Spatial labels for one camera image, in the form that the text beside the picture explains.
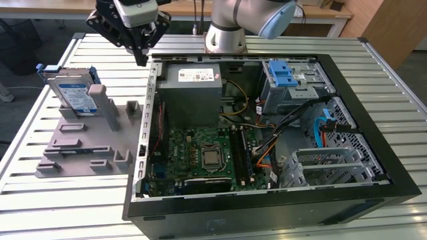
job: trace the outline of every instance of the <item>green circuit board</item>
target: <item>green circuit board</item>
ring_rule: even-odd
[[[241,185],[236,181],[235,163],[232,147],[229,141],[228,128],[192,128],[173,129],[168,136],[168,158],[164,166],[154,166],[154,172],[164,172],[165,179],[185,179],[200,177],[231,178],[231,192],[243,190],[265,189],[264,173],[252,175],[253,182]],[[256,145],[255,131],[252,128],[244,129],[244,136],[248,149]],[[206,152],[219,153],[220,163],[213,165],[213,169],[202,163],[208,155]],[[157,182],[156,190],[158,196],[177,195],[173,182]]]

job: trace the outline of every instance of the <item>motherboard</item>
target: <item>motherboard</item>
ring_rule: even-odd
[[[188,188],[192,194],[265,189],[264,173],[252,169],[256,143],[252,128],[172,129],[166,161],[152,166],[152,195],[184,195]]]

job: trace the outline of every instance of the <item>blue hard drive label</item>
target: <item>blue hard drive label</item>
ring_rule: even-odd
[[[96,104],[88,94],[85,84],[58,84],[58,90],[62,97],[69,103],[72,109],[81,113],[78,115],[93,115],[96,112]]]

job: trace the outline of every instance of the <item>desk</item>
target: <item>desk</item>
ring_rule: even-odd
[[[12,19],[65,19],[85,20],[94,9],[94,0],[1,0],[0,18]],[[303,6],[305,12],[307,24],[332,25],[328,37],[339,37],[345,22],[353,17],[349,10],[344,7],[341,11],[320,9],[316,6]],[[160,6],[160,10],[172,15],[174,21],[192,21],[193,2],[192,0],[174,1],[170,4]],[[205,21],[210,21],[210,3],[204,6]],[[292,23],[301,23],[301,14],[295,12]]]
[[[360,219],[328,226],[249,232],[239,239],[425,239],[427,109],[369,44],[356,38],[247,37],[249,53],[329,54],[423,195]],[[150,53],[202,53],[201,36],[165,35]],[[73,39],[58,65],[93,65],[106,95],[118,105],[144,104],[149,68],[98,34]],[[0,161],[1,240],[146,240],[121,220],[128,175],[34,177],[36,165],[58,123],[60,101],[45,86]],[[236,235],[221,236],[232,239]]]

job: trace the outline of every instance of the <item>slotted aluminum table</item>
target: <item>slotted aluminum table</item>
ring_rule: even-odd
[[[74,36],[58,64],[74,68],[93,65],[113,102],[120,105],[137,100],[144,104],[148,68],[136,66],[133,56],[100,35]],[[411,177],[427,193],[427,109],[371,45],[355,38],[264,40],[248,36],[247,48],[251,53],[331,55]],[[202,51],[202,38],[189,35],[165,35],[150,50],[152,53]],[[45,86],[0,162],[0,239],[146,239],[133,224],[121,220],[126,175],[34,177],[36,164],[58,122],[58,106]],[[288,237],[425,239],[425,222],[427,194],[423,194],[348,224],[220,237],[245,240]]]

